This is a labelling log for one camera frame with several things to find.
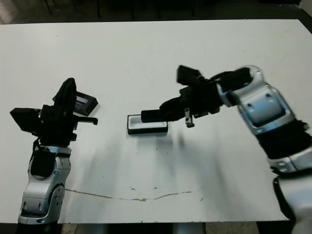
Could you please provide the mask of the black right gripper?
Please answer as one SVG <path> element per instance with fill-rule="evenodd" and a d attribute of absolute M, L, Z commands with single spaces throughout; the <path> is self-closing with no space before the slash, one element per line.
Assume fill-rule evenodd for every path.
<path fill-rule="evenodd" d="M 186 126 L 192 128 L 195 126 L 193 118 L 219 112 L 221 99 L 215 82 L 205 78 L 181 78 L 179 83 L 185 85 L 179 90 L 180 96 L 165 101 L 159 107 L 165 111 L 163 117 L 166 121 L 185 118 Z"/>

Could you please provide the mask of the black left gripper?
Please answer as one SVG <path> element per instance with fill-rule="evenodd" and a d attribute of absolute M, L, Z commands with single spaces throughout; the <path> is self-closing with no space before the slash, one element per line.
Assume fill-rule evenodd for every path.
<path fill-rule="evenodd" d="M 74 78 L 63 82 L 53 97 L 54 105 L 43 105 L 39 119 L 42 122 L 39 133 L 41 145 L 69 146 L 77 139 L 74 130 L 79 122 L 98 124 L 95 117 L 79 117 L 74 115 L 77 100 L 77 86 Z"/>

